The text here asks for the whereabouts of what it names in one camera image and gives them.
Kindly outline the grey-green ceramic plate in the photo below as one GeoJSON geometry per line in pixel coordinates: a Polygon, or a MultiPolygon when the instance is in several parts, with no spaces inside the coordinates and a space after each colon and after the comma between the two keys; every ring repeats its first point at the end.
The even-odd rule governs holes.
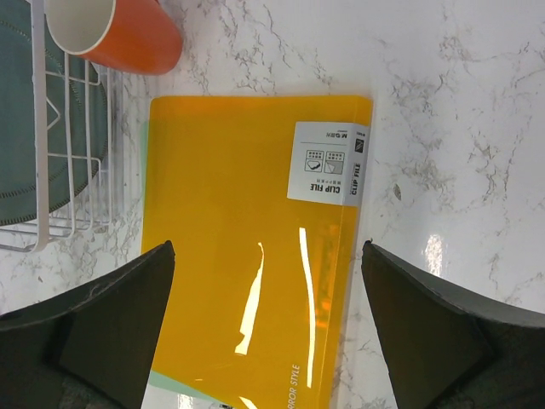
{"type": "MultiPolygon", "coordinates": [[[[81,193],[107,154],[107,97],[96,70],[45,37],[49,208],[81,193]]],[[[31,5],[1,3],[1,223],[37,215],[31,5]]]]}

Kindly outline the yellow clip file folder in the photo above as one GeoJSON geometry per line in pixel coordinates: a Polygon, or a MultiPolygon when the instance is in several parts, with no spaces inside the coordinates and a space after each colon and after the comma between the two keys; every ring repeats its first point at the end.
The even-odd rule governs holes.
{"type": "Polygon", "coordinates": [[[142,247],[175,275],[152,369],[237,408],[330,404],[372,101],[163,96],[142,247]]]}

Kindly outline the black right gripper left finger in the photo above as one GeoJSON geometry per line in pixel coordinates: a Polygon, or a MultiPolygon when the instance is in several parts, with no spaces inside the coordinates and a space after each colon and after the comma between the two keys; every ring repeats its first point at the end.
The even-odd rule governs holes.
{"type": "Polygon", "coordinates": [[[167,241],[1,317],[3,408],[139,408],[175,270],[167,241]]]}

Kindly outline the orange mug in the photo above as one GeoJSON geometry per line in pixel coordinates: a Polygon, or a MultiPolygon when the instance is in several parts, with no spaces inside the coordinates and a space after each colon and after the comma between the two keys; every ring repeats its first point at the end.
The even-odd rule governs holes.
{"type": "Polygon", "coordinates": [[[181,58],[182,37],[157,1],[56,0],[44,3],[56,45],[122,72],[162,75],[181,58]]]}

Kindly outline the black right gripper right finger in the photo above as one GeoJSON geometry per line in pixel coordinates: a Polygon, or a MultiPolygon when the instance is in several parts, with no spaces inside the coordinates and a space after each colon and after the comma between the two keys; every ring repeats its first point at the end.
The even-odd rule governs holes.
{"type": "Polygon", "coordinates": [[[542,408],[544,315],[425,272],[370,241],[362,275],[399,408],[542,408]]]}

